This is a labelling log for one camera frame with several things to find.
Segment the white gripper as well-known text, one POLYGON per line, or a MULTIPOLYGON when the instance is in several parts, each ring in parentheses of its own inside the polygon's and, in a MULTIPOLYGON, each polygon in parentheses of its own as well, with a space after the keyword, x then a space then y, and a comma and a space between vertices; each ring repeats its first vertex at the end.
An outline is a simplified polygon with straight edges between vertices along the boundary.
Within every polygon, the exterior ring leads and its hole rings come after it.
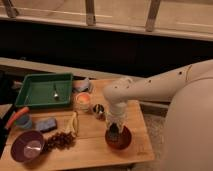
POLYGON ((124 102, 108 104, 108 111, 106 113, 107 128, 110 128, 113 123, 115 123, 119 129, 124 127, 124 121, 126 119, 126 106, 127 104, 124 102))

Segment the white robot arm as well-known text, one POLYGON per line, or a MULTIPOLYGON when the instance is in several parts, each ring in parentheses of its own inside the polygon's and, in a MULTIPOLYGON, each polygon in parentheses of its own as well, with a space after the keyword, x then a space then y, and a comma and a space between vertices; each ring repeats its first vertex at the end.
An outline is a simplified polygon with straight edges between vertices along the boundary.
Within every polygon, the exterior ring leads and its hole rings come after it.
POLYGON ((197 105, 205 113, 213 111, 213 59, 189 64, 162 74, 134 81, 122 77, 103 89, 108 102, 106 126, 124 127, 128 100, 170 102, 178 94, 186 96, 182 107, 197 105))

